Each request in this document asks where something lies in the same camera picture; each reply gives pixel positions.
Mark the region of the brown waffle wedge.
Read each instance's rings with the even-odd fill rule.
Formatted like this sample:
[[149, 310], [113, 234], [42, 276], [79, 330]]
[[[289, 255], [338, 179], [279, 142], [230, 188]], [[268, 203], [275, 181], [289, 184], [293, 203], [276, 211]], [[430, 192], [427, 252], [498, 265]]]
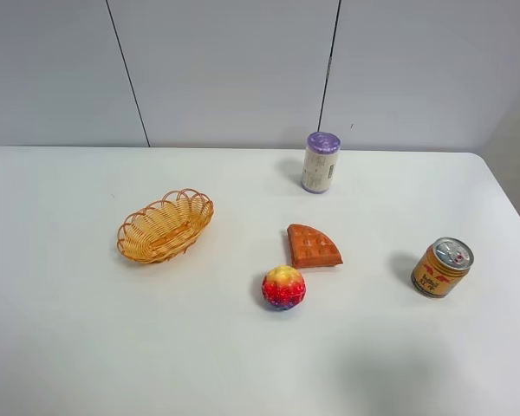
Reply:
[[290, 224], [287, 235], [294, 268], [335, 267], [343, 264], [336, 245], [319, 230], [303, 224]]

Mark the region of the orange wicker oval basket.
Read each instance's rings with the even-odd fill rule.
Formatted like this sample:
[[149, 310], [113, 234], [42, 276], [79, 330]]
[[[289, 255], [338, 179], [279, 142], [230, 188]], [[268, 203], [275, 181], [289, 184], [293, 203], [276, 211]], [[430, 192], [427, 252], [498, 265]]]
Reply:
[[170, 191], [126, 217], [117, 231], [116, 248], [136, 263], [169, 261], [197, 242], [213, 214], [213, 201], [202, 192]]

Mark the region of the purple trash bag roll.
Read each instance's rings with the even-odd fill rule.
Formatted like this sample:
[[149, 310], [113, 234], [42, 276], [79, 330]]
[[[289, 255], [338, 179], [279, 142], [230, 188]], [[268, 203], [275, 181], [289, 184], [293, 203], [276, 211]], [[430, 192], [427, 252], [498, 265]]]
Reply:
[[308, 136], [301, 179], [307, 192], [321, 194], [329, 189], [340, 150], [341, 140], [332, 133]]

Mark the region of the rainbow coloured squishy ball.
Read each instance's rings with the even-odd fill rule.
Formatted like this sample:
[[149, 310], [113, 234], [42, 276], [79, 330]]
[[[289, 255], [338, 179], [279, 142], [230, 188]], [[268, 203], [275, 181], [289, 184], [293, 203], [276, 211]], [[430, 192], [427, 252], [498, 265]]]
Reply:
[[284, 311], [300, 304], [306, 295], [306, 283], [301, 272], [281, 265], [270, 270], [263, 278], [263, 299], [274, 309]]

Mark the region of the gold energy drink can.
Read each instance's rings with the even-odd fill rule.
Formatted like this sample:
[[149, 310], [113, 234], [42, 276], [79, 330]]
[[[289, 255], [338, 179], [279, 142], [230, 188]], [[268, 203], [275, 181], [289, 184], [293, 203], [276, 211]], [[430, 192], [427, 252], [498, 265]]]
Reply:
[[444, 298], [468, 274], [473, 262], [466, 243], [453, 237], [438, 238], [413, 269], [413, 287], [424, 296]]

